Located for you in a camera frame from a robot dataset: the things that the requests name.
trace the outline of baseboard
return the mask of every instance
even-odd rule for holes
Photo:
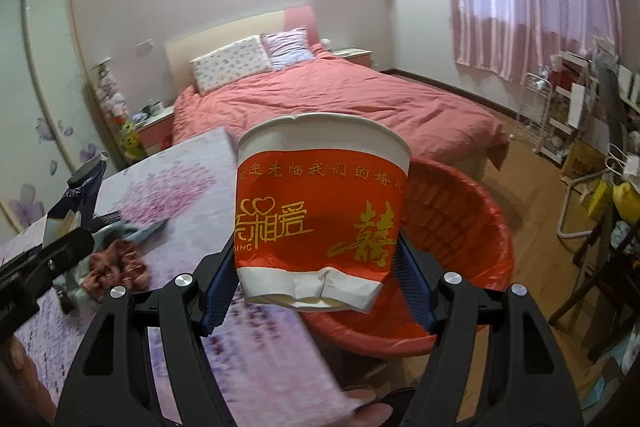
[[[508,116],[509,118],[511,118],[511,120],[515,120],[517,116],[516,112],[514,110],[509,109],[508,107],[504,107],[499,103],[492,102],[491,100],[487,100],[482,96],[478,96],[476,94],[473,94],[472,92],[465,91],[464,89],[460,89],[459,87],[449,86],[449,84],[445,84],[444,82],[433,80],[428,76],[422,76],[421,74],[416,74],[416,73],[409,73],[408,71],[402,71],[396,68],[392,68],[391,70],[381,71],[381,73],[401,74],[402,76],[412,78],[413,80],[417,80],[418,82],[423,82],[425,84],[428,84],[429,86],[437,87],[438,89],[452,92],[453,94],[458,94],[463,98],[466,98],[467,100],[476,102],[479,105],[484,105],[484,107],[488,107],[489,109],[493,109],[494,111],[497,111],[500,114]]]

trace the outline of red basket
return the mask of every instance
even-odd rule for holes
[[[404,190],[402,227],[445,271],[476,286],[504,290],[513,271],[511,233],[502,211],[478,183],[452,167],[412,161]],[[414,322],[393,273],[370,314],[303,313],[314,332],[354,353],[379,359],[431,352],[436,337]]]

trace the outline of blue gripper pad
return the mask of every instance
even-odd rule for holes
[[[433,304],[431,289],[401,237],[398,237],[396,242],[393,268],[414,321],[420,324],[425,331],[433,333],[436,327],[436,318],[431,309]]]
[[[230,249],[222,251],[219,255],[224,255],[222,265],[218,273],[213,278],[206,291],[206,311],[200,321],[200,325],[210,335],[214,328],[217,328],[225,320],[226,312],[231,304],[231,299],[238,288],[238,272],[234,262],[233,243]]]

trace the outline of purple pillow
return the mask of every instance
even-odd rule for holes
[[[283,70],[299,62],[312,60],[306,26],[288,32],[261,34],[262,45],[267,50],[273,71]]]

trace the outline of wardrobe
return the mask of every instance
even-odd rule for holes
[[[0,0],[0,245],[55,204],[71,172],[117,149],[79,58],[69,0]]]

